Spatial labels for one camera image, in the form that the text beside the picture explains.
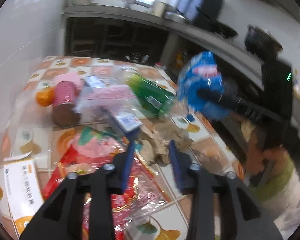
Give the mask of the red beverage can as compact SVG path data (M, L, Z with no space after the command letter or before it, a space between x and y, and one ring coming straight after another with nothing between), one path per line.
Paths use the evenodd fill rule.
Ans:
M62 128L75 126L81 115L75 112L77 96L76 87L71 81L62 81L55 87L52 119Z

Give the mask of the crumpled brown paper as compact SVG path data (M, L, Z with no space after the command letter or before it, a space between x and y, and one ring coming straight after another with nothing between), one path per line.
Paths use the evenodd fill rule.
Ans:
M179 128L171 121L141 126L138 142L141 144L140 154L147 165L156 161L165 165L170 163L168 146L171 140L174 140L180 151L189 149L193 142L189 138L188 131Z

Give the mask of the white blue carton box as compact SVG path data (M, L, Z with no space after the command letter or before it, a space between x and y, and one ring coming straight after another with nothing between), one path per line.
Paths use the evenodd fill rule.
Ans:
M119 109L101 109L108 125L121 137L129 140L138 136L142 122L131 112Z

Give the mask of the red dog snack bag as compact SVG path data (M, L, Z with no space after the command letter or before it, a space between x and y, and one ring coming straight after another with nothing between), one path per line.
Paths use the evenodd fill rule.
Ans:
M47 199L69 172L79 175L94 172L113 157L124 152L129 141L113 132L97 131L90 126L80 126L54 131L51 165L54 171L42 193ZM170 199L156 179L157 172L143 160L141 143L135 145L132 171L126 191L111 197L116 239L124 239L125 229L132 217L153 212Z

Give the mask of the clear printed plastic wrapper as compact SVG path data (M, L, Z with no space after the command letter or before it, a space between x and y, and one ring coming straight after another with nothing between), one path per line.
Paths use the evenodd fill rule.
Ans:
M105 119L104 111L133 112L134 107L141 106L138 98L128 85L110 85L108 87L83 87L74 112L87 115L96 120Z

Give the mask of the blue plastic snack bag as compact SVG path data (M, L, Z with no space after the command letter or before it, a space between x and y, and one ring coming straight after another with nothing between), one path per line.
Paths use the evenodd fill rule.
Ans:
M223 78L217 69L214 54L204 51L194 56L179 73L177 98L190 108L211 120L222 120L230 111L197 95L200 89L224 94Z

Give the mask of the black wok pan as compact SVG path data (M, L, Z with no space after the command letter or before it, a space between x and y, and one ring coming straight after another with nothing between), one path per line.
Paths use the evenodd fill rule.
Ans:
M283 51L282 45L268 32L253 25L248 25L248 32L244 40L245 48L262 61L276 59Z

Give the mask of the orange peel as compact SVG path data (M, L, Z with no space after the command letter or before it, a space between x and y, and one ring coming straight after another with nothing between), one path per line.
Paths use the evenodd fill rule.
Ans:
M51 105L55 97L55 88L46 87L36 93L36 102L42 107Z

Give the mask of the metal bowl on counter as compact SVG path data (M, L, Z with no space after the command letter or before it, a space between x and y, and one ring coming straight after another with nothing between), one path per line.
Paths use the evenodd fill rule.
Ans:
M184 16L182 16L178 13L175 13L175 12L165 12L164 19L173 21L173 22L177 22L180 24L185 24L188 22L188 20Z

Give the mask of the black microwave oven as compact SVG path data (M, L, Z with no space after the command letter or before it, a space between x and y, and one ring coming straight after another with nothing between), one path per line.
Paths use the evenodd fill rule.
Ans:
M209 29L217 20L224 0L178 0L176 12L197 28Z

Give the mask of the pink sponge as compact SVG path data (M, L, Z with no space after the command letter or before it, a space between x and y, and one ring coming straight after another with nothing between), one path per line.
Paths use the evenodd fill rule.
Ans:
M54 86L57 86L60 82L69 81L74 84L76 91L80 92L84 86L83 80L77 73L65 73L61 75L57 75L53 79Z

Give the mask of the grey kitchen counter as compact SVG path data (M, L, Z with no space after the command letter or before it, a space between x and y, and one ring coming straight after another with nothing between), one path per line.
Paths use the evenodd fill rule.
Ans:
M69 6L64 9L63 15L66 18L97 17L124 20L150 25L177 34L182 38L210 50L218 57L233 65L257 85L257 87L263 89L261 63L258 58L220 36L192 25L173 22L146 12L107 5Z

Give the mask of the white orange medicine box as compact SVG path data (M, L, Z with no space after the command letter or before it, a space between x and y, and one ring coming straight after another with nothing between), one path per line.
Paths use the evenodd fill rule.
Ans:
M12 221L20 236L44 200L33 159L4 165L4 182Z

